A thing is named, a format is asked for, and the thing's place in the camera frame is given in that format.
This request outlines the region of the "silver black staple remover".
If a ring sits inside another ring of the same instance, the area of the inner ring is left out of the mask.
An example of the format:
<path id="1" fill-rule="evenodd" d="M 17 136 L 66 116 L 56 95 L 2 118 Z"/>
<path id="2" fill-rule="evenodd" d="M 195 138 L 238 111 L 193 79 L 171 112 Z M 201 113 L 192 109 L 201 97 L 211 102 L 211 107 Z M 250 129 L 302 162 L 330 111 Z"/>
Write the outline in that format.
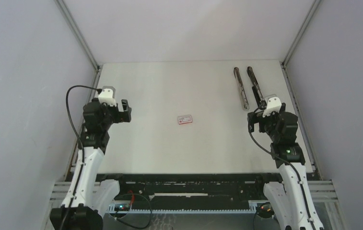
<path id="1" fill-rule="evenodd" d="M 240 76 L 239 68 L 234 67 L 233 73 L 234 73 L 234 77 L 237 82 L 238 93 L 239 93 L 239 98 L 241 101 L 242 109 L 244 111 L 249 111 L 250 107 L 249 107 L 248 99 L 246 96 L 245 88 L 244 88 L 244 85 L 243 85 L 243 82 L 242 82 L 242 79 Z"/>

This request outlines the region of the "black stapler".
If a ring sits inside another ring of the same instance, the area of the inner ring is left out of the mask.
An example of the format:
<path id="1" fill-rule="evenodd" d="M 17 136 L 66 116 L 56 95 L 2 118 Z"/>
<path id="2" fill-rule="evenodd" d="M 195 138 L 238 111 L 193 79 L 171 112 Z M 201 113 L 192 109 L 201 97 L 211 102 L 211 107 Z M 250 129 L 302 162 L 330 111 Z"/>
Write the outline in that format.
<path id="1" fill-rule="evenodd" d="M 252 82 L 252 92 L 254 94 L 257 106 L 260 109 L 264 110 L 266 108 L 267 104 L 266 104 L 266 101 L 264 100 L 264 97 L 263 97 L 263 95 L 261 93 L 260 86 L 258 84 L 258 81 L 257 81 L 256 77 L 255 77 L 255 74 L 253 72 L 252 67 L 248 66 L 246 71 L 247 71 L 249 79 Z"/>

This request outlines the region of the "red white staple box sleeve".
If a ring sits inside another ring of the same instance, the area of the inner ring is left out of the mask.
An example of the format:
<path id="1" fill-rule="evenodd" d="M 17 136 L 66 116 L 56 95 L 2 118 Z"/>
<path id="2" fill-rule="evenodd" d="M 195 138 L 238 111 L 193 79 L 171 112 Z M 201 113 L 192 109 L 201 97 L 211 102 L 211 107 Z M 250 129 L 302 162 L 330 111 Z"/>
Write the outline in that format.
<path id="1" fill-rule="evenodd" d="M 179 125 L 189 124 L 193 122 L 191 115 L 178 116 L 177 120 Z"/>

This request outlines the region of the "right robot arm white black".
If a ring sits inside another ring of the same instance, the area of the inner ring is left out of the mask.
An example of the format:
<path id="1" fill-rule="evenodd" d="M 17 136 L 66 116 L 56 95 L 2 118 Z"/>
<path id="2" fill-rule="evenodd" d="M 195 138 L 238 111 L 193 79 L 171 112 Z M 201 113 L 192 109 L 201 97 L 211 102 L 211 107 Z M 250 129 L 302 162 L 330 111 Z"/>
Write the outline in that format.
<path id="1" fill-rule="evenodd" d="M 282 230 L 323 230 L 316 211 L 305 167 L 297 143 L 298 117 L 282 105 L 268 111 L 256 108 L 248 113 L 252 141 L 275 161 L 281 182 L 262 181 L 255 186 L 260 199 L 267 199 Z"/>

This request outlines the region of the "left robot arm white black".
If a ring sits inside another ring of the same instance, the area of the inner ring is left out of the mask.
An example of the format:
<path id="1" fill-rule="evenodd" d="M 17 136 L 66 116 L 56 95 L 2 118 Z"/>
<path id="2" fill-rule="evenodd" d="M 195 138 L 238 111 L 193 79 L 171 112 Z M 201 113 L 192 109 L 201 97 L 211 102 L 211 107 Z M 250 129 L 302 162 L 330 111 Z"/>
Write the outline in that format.
<path id="1" fill-rule="evenodd" d="M 92 99 L 83 107 L 84 123 L 80 134 L 79 156 L 69 190 L 58 208 L 53 208 L 49 219 L 56 230 L 101 230 L 103 216 L 113 198 L 127 196 L 128 187 L 116 180 L 102 182 L 96 194 L 94 184 L 109 142 L 113 124 L 129 123 L 131 107 L 127 100 L 108 105 Z"/>

